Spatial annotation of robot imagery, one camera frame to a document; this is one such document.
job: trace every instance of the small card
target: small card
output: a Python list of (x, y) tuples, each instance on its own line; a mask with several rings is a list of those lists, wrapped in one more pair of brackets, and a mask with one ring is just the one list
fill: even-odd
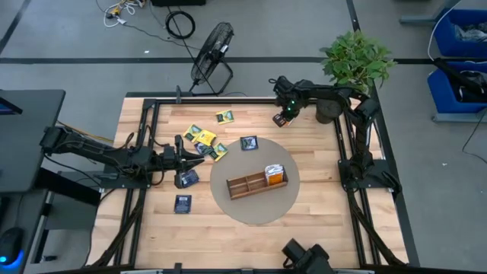
[(216, 113), (216, 120), (219, 125), (230, 123), (234, 121), (234, 114), (231, 110), (218, 111)]
[(199, 134), (201, 133), (202, 129), (200, 129), (195, 124), (189, 126), (189, 128), (184, 132), (184, 137), (191, 142), (195, 142), (198, 138)]
[(206, 129), (203, 129), (201, 133), (199, 133), (198, 138), (196, 138), (196, 141), (204, 145), (212, 145), (215, 138), (216, 138), (216, 134)]
[(244, 151), (258, 149), (257, 136), (240, 137), (240, 147)]
[(186, 188), (192, 186), (195, 183), (198, 183), (199, 177), (198, 174), (196, 174), (196, 171), (190, 170), (181, 174), (181, 181), (183, 182), (183, 187)]
[(191, 195), (176, 195), (174, 213), (187, 214), (191, 212)]
[(210, 156), (215, 161), (219, 161), (224, 155), (228, 153), (228, 149), (221, 143), (218, 143), (216, 146), (213, 147), (215, 151), (214, 153), (210, 153)]
[(210, 152), (213, 151), (213, 148), (211, 146), (205, 145), (200, 142), (196, 142), (195, 148), (197, 152), (200, 153), (201, 155), (208, 155)]

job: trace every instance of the black fan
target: black fan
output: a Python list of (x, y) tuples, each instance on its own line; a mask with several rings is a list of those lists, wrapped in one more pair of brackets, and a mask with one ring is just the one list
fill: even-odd
[(189, 89), (189, 92), (198, 84), (204, 83), (212, 75), (216, 66), (222, 62), (225, 68), (228, 69), (230, 75), (227, 81), (219, 92), (210, 94), (194, 94), (196, 95), (218, 95), (223, 92), (227, 87), (228, 82), (234, 77), (234, 72), (228, 66), (224, 60), (225, 53), (228, 50), (228, 44), (230, 44), (231, 38), (234, 35), (234, 28), (230, 23), (219, 23), (210, 33), (206, 39), (203, 47), (198, 53), (195, 59), (193, 68), (191, 69), (191, 79), (193, 80), (193, 86)]

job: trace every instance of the gray floor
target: gray floor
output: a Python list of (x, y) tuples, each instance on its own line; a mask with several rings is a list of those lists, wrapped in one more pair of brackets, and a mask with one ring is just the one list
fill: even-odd
[[(139, 58), (188, 57), (184, 48), (117, 26), (106, 29), (94, 1), (32, 0), (26, 14), (0, 57), (15, 58)], [(396, 58), (425, 58), (431, 26), (401, 26), (401, 14), (428, 13), (440, 0), (354, 0), (364, 33), (381, 41)], [(114, 1), (100, 0), (102, 7)], [(21, 2), (0, 2), (0, 36), (7, 30)], [(462, 8), (487, 8), (487, 1), (464, 0)], [(343, 0), (208, 0), (203, 7), (184, 7), (196, 20), (197, 30), (188, 44), (201, 46), (219, 21), (235, 29), (228, 56), (320, 56), (318, 49), (350, 30)], [(164, 19), (167, 12), (156, 8)], [(167, 37), (148, 9), (127, 16), (128, 24)], [(431, 48), (438, 55), (435, 43)], [(230, 64), (235, 77), (226, 92), (253, 96), (272, 95), (268, 78), (286, 75), (327, 83), (316, 63)], [(65, 123), (112, 138), (121, 103), (129, 91), (173, 91), (189, 88), (188, 64), (110, 65), (0, 65), (0, 88), (66, 90), (59, 119)], [(430, 65), (398, 65), (379, 90), (390, 140), (412, 223), (422, 266), (487, 270), (485, 227), (487, 169), (480, 160), (461, 152), (473, 125), (431, 122), (435, 112), (426, 79)], [(219, 86), (224, 70), (211, 83)], [(208, 91), (207, 86), (196, 92)], [(487, 158), (482, 143), (487, 129), (480, 126), (467, 151)], [(63, 155), (56, 159), (82, 170), (100, 170), (83, 158)], [(49, 169), (59, 170), (46, 164)], [(72, 255), (64, 264), (45, 265), (44, 271), (79, 267), (85, 259), (87, 234), (66, 235), (73, 244), (50, 244), (53, 252)]]

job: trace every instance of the wooden organizer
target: wooden organizer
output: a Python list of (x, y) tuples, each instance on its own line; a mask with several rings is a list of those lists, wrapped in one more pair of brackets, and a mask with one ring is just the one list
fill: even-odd
[(288, 185), (288, 175), (284, 170), (284, 176), (282, 183), (277, 183), (269, 186), (266, 180), (266, 173), (259, 172), (258, 174), (252, 174), (245, 177), (227, 180), (228, 192), (230, 193), (230, 199), (239, 199), (262, 193), (269, 190), (275, 190), (279, 187)]

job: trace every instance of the blue storage bin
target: blue storage bin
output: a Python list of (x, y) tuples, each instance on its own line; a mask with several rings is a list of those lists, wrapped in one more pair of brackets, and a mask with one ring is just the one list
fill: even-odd
[[(487, 63), (449, 62), (448, 65), (459, 72), (472, 70), (487, 73)], [(447, 75), (440, 69), (429, 75), (428, 84), (434, 104), (436, 104), (436, 110), (439, 113), (478, 113), (487, 107), (487, 103), (461, 103), (457, 101)]]
[(487, 42), (468, 42), (458, 40), (452, 24), (461, 27), (487, 21), (487, 11), (452, 10), (445, 16), (434, 32), (436, 43), (444, 56), (487, 57)]

